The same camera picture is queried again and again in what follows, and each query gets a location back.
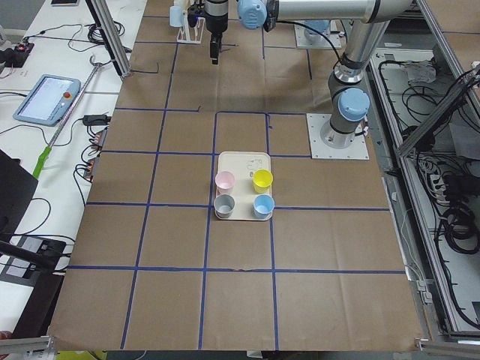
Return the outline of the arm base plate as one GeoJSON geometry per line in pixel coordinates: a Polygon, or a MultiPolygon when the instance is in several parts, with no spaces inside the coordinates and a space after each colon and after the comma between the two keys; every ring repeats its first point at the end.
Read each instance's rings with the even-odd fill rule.
{"type": "MultiPolygon", "coordinates": [[[[331,41],[335,49],[339,50],[342,47],[341,39],[344,38],[344,32],[338,29],[335,20],[299,20],[298,23],[305,24],[306,26],[321,32],[331,41]]],[[[294,30],[297,48],[332,50],[329,42],[316,32],[300,25],[294,25],[294,30]]]]}
{"type": "Polygon", "coordinates": [[[368,161],[362,124],[351,134],[341,134],[332,128],[330,118],[330,114],[323,113],[306,115],[311,157],[314,160],[368,161]]]}

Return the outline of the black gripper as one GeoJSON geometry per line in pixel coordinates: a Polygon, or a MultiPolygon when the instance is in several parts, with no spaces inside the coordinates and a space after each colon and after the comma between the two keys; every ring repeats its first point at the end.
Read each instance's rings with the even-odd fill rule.
{"type": "Polygon", "coordinates": [[[211,32],[209,53],[211,63],[217,65],[221,52],[221,34],[228,27],[228,0],[205,0],[204,12],[206,27],[211,32]]]}

